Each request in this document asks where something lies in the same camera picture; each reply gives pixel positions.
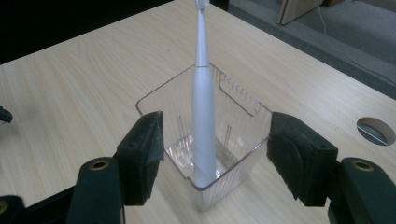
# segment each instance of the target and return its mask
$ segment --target clear plastic container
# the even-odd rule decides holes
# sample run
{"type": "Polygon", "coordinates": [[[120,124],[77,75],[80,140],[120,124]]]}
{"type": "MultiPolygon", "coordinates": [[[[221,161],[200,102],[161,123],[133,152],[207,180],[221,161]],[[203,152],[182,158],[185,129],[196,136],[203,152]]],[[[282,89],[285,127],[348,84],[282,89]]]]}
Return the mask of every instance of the clear plastic container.
{"type": "Polygon", "coordinates": [[[186,185],[192,201],[201,211],[235,189],[247,177],[257,159],[266,151],[271,111],[213,64],[215,88],[217,179],[205,188],[194,185],[191,137],[191,66],[136,104],[141,115],[163,111],[166,166],[186,185]]]}

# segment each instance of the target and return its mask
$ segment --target wooden table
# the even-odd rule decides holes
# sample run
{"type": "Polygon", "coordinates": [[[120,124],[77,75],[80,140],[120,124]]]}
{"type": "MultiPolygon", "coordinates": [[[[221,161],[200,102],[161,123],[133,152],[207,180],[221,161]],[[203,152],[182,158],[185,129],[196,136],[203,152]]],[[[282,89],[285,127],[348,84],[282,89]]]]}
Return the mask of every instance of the wooden table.
{"type": "MultiPolygon", "coordinates": [[[[138,99],[194,63],[195,4],[176,0],[0,66],[0,195],[31,205],[76,183],[86,161],[112,156],[139,118],[138,99]]],[[[396,102],[216,7],[206,10],[211,62],[271,110],[291,114],[396,182],[396,144],[356,128],[373,117],[396,130],[396,102]]],[[[151,199],[127,223],[328,223],[326,208],[292,199],[261,158],[251,177],[207,213],[177,197],[159,171],[151,199]]]]}

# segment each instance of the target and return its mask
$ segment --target toothbrush handle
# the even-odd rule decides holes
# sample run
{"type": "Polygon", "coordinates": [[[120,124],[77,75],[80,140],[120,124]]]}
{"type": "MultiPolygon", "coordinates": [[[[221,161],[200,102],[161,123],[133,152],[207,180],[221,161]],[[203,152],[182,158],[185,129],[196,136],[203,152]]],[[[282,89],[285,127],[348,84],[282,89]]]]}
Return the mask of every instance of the toothbrush handle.
{"type": "Polygon", "coordinates": [[[207,54],[207,40],[206,40],[206,27],[205,27],[205,13],[203,10],[198,10],[197,16],[197,42],[196,42],[196,55],[195,66],[209,66],[209,58],[207,54]]]}
{"type": "Polygon", "coordinates": [[[192,140],[194,183],[203,188],[216,179],[215,102],[209,67],[195,68],[192,84],[192,140]]]}

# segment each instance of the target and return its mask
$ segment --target cable hole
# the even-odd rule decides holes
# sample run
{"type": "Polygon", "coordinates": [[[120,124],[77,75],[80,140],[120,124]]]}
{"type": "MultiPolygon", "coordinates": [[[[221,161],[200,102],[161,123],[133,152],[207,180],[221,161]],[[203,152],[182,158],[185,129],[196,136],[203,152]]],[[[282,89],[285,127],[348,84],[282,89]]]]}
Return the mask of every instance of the cable hole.
{"type": "Polygon", "coordinates": [[[390,146],[395,142],[395,132],[384,121],[374,118],[361,118],[357,122],[359,133],[371,143],[390,146]]]}

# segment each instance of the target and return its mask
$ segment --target floor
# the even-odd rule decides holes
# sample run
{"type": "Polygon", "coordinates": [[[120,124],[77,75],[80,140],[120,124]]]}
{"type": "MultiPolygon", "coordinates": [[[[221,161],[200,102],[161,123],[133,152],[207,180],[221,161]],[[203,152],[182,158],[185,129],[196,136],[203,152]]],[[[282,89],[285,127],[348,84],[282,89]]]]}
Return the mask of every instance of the floor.
{"type": "Polygon", "coordinates": [[[345,0],[278,25],[280,7],[281,0],[231,0],[229,12],[396,100],[395,12],[345,0]]]}

